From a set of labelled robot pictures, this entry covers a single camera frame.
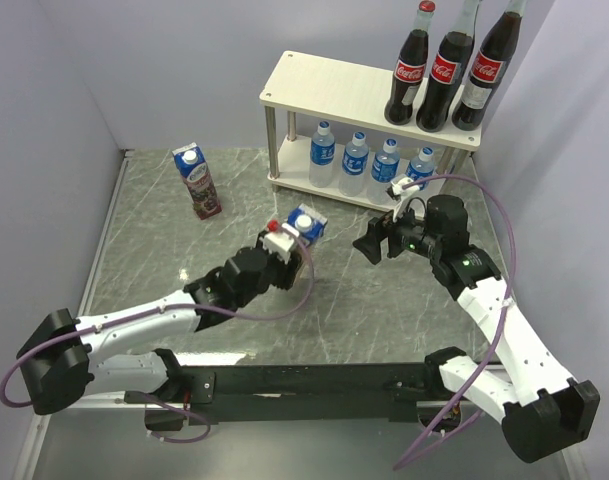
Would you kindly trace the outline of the grape juice carton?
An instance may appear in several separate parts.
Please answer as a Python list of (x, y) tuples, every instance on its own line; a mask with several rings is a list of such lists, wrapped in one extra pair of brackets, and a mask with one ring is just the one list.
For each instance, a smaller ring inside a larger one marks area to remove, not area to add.
[(199, 146), (193, 142), (173, 150), (172, 155), (197, 217), (205, 220), (220, 213), (222, 207), (216, 187)]

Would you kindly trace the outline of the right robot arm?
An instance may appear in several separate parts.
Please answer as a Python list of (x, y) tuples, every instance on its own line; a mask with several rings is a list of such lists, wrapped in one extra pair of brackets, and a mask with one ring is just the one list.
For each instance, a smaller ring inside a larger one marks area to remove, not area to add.
[(507, 282), (490, 256), (473, 245), (468, 212), (452, 195), (436, 195), (423, 219), (408, 210), (369, 221), (353, 246), (372, 264), (411, 252), (428, 259), (435, 279), (495, 347), (508, 377), (477, 369), (465, 352), (449, 347), (426, 357), (423, 387), (444, 399), (461, 393), (497, 421), (519, 459), (533, 463), (586, 440), (600, 403), (589, 381), (578, 381), (540, 340), (517, 304), (506, 295)]

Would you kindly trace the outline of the pineapple juice carton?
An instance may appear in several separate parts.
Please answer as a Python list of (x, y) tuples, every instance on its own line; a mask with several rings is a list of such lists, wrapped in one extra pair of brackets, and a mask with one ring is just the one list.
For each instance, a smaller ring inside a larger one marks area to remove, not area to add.
[(328, 219), (313, 207), (302, 203), (291, 211), (283, 223), (286, 222), (300, 232), (299, 239), (311, 250), (323, 237)]

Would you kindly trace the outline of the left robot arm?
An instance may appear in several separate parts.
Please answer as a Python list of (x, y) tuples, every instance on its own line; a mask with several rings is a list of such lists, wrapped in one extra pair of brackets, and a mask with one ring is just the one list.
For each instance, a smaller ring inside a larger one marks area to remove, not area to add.
[(311, 241), (279, 228), (264, 231), (205, 276), (160, 299), (121, 311), (73, 316), (48, 314), (17, 353), (13, 371), (28, 392), (24, 406), (38, 415), (60, 412), (81, 398), (138, 391), (163, 402), (188, 382), (173, 352), (132, 355), (161, 338), (197, 333), (230, 319), (257, 321), (246, 306), (271, 287), (288, 290), (301, 268), (311, 268)]

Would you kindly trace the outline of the cola glass bottle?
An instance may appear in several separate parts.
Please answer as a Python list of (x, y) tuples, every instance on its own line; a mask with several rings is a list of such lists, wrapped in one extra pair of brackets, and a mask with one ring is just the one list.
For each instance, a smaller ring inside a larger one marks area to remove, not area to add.
[(420, 1), (413, 28), (400, 49), (393, 69), (391, 92), (384, 116), (393, 125), (405, 125), (413, 116), (413, 102), (424, 78), (429, 51), (433, 1)]
[(473, 131), (481, 125), (515, 54), (526, 6), (526, 0), (510, 1), (484, 38), (452, 115), (458, 129)]
[(451, 103), (471, 58), (480, 0), (466, 0), (453, 25), (441, 41), (433, 61), (417, 126), (437, 132), (448, 119)]

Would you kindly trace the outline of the water bottle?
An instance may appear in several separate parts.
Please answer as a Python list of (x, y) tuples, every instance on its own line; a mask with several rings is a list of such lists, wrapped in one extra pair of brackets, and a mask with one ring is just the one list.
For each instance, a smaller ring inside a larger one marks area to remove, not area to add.
[(364, 172), (370, 149), (363, 132), (355, 132), (345, 145), (341, 161), (339, 190), (347, 197), (358, 195), (363, 189)]
[(328, 186), (333, 178), (335, 137), (328, 121), (320, 121), (311, 137), (309, 181), (318, 188)]
[(390, 200), (386, 190), (397, 174), (399, 162), (397, 141), (393, 138), (385, 140), (374, 156), (368, 180), (367, 198), (372, 203), (381, 205)]
[(433, 175), (435, 170), (434, 150), (431, 147), (423, 147), (413, 157), (406, 168), (405, 174), (411, 180), (416, 181)]

